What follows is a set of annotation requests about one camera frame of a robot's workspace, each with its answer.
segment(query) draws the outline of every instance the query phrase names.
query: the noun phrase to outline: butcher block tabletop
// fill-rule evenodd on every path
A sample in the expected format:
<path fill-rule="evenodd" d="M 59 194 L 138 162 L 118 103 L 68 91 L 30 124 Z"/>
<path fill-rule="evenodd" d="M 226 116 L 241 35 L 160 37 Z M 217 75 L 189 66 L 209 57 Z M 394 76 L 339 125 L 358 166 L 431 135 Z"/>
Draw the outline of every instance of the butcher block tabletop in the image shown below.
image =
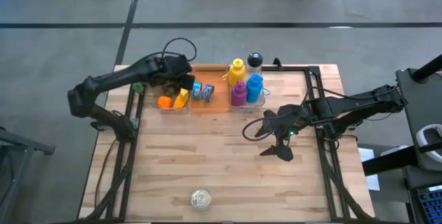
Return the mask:
<path fill-rule="evenodd" d="M 324 88 L 344 93 L 337 65 L 314 66 L 320 67 Z M 126 66 L 116 66 L 115 70 L 123 68 Z M 285 104 L 300 104 L 307 90 L 305 75 L 301 72 L 263 72 L 262 76 L 264 87 L 271 94 L 266 97 L 262 109 L 255 113 L 189 111 L 181 115 L 164 114 L 155 107 L 156 99 L 149 93 L 145 95 L 126 221 L 330 220 L 312 127 L 291 137 L 290 147 L 294 153 L 291 162 L 276 156 L 259 156 L 260 152 L 275 144 L 274 136 L 260 142 L 250 142 L 242 137 L 242 128 L 248 122 L 261 118 L 264 110 L 277 111 Z M 123 113 L 128 91 L 129 86 L 109 91 L 106 109 Z M 246 134 L 254 135 L 259 127 L 260 124 L 252 125 Z M 101 132 L 97 138 L 80 218 L 94 208 L 99 174 L 114 139 L 113 131 Z M 99 199 L 111 184 L 116 153 L 117 145 L 114 145 L 104 170 Z M 338 156 L 346 188 L 356 202 L 373 216 L 354 138 L 347 136 L 340 140 Z M 198 188 L 207 189 L 212 196 L 210 207 L 206 210 L 196 210 L 191 205 L 191 194 Z M 119 197 L 121 194 L 117 195 L 115 209 L 119 209 Z M 334 198 L 339 213 L 336 188 Z"/>

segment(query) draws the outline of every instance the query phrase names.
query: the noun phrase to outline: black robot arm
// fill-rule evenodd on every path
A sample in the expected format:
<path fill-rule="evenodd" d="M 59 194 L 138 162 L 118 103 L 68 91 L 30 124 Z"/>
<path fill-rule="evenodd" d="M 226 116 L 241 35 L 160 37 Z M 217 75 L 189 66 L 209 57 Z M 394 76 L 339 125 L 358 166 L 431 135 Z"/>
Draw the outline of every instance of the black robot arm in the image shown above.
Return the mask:
<path fill-rule="evenodd" d="M 160 57 L 159 54 L 174 56 Z M 147 55 L 128 68 L 100 75 L 87 77 L 83 83 L 68 92 L 70 112 L 78 118 L 91 117 L 100 124 L 110 126 L 120 142 L 130 142 L 135 138 L 135 128 L 128 116 L 110 112 L 95 103 L 98 95 L 127 84 L 147 82 L 151 86 L 163 85 L 167 81 L 176 81 L 182 88 L 191 90 L 194 76 L 188 75 L 191 65 L 184 55 L 160 52 Z"/>
<path fill-rule="evenodd" d="M 366 118 L 377 113 L 398 113 L 403 110 L 407 101 L 400 94 L 397 86 L 381 86 L 365 93 L 356 95 L 341 95 L 324 88 L 312 87 L 340 95 L 337 97 L 319 97 L 303 100 L 301 105 L 288 104 L 281 106 L 278 113 L 267 110 L 264 112 L 262 127 L 255 135 L 256 140 L 245 136 L 246 139 L 259 141 L 259 137 L 272 134 L 276 137 L 276 145 L 261 153 L 261 156 L 277 155 L 290 161 L 293 154 L 289 147 L 290 136 L 298 134 L 305 127 L 323 128 L 324 137 L 337 140 L 350 126 L 358 126 Z"/>

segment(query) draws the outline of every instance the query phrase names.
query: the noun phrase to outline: keyboard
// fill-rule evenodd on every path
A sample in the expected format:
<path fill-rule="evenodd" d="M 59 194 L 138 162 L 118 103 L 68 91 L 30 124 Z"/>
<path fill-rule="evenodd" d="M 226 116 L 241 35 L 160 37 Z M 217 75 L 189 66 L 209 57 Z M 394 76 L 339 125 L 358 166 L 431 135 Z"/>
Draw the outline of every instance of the keyboard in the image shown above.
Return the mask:
<path fill-rule="evenodd" d="M 417 194 L 421 202 L 421 213 L 427 223 L 442 224 L 442 185 L 418 189 Z"/>

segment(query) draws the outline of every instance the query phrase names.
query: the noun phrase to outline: purple bottle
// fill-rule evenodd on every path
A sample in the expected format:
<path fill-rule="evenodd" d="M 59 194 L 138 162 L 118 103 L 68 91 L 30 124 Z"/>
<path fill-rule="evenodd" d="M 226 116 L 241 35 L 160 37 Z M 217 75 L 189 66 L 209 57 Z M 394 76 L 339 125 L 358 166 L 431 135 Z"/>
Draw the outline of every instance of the purple bottle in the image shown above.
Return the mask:
<path fill-rule="evenodd" d="M 235 86 L 232 88 L 231 94 L 231 105 L 232 106 L 244 106 L 247 99 L 247 87 L 244 82 L 237 81 Z"/>

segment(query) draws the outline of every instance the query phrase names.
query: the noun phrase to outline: gray concrete floor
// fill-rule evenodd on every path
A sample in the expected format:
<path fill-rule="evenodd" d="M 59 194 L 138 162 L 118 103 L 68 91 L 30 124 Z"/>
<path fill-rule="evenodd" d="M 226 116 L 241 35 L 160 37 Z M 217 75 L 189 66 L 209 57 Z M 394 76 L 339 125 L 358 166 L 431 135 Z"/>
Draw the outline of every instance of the gray concrete floor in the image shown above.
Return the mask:
<path fill-rule="evenodd" d="M 131 0 L 0 0 L 2 23 L 124 23 Z M 134 22 L 438 22 L 441 0 L 140 0 Z M 110 72 L 121 29 L 0 29 L 0 126 L 47 144 L 20 193 L 14 223 L 76 217 L 96 132 L 69 113 L 66 91 Z M 267 62 L 338 64 L 346 94 L 394 84 L 394 71 L 441 53 L 438 28 L 132 30 L 123 64 L 162 49 L 174 37 L 198 47 L 197 62 L 227 63 L 262 53 Z M 171 50 L 191 53 L 185 44 Z M 404 114 L 357 129 L 359 142 L 410 144 Z M 395 219 L 400 207 L 376 215 Z"/>

